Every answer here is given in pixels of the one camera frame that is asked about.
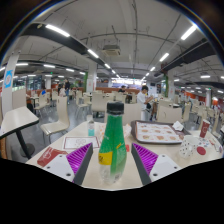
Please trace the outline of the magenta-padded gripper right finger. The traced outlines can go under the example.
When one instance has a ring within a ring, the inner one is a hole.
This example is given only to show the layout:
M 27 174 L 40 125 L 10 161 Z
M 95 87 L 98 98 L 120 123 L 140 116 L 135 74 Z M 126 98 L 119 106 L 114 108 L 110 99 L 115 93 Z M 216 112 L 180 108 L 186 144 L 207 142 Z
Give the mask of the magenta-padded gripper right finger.
M 168 155 L 157 155 L 136 143 L 132 144 L 131 153 L 143 185 L 147 185 L 181 170 L 181 167 Z

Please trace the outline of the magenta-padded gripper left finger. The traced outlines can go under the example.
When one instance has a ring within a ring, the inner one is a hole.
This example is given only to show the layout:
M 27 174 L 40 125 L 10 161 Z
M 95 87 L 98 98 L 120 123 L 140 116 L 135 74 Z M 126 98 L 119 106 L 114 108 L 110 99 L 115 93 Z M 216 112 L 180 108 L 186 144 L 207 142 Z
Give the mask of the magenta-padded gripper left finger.
M 81 185 L 92 154 L 93 144 L 89 143 L 72 151 L 68 155 L 57 155 L 44 167 L 44 170 L 76 185 Z

